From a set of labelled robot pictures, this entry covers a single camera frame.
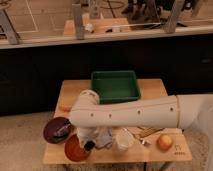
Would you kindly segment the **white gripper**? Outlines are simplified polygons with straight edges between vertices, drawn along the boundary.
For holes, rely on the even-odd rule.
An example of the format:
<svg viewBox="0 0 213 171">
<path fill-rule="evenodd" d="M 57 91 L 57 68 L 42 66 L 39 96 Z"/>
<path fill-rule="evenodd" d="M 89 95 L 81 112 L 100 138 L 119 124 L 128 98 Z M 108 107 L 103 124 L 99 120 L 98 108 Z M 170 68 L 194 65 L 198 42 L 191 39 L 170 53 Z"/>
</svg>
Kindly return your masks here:
<svg viewBox="0 0 213 171">
<path fill-rule="evenodd" d="M 96 128 L 77 128 L 77 137 L 81 147 L 84 147 L 88 141 L 94 141 L 98 136 Z"/>
</svg>

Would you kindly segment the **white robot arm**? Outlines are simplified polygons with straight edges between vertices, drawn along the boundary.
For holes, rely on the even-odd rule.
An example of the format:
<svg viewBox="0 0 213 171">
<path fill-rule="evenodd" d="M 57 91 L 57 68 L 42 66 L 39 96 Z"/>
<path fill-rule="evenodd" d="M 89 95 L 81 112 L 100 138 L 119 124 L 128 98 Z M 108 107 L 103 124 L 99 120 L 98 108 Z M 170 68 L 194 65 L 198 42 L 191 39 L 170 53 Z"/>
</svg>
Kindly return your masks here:
<svg viewBox="0 0 213 171">
<path fill-rule="evenodd" d="M 172 95 L 126 103 L 101 104 L 92 90 L 84 90 L 69 113 L 69 120 L 82 132 L 81 141 L 96 127 L 145 126 L 199 129 L 210 140 L 205 171 L 213 171 L 213 94 Z"/>
</svg>

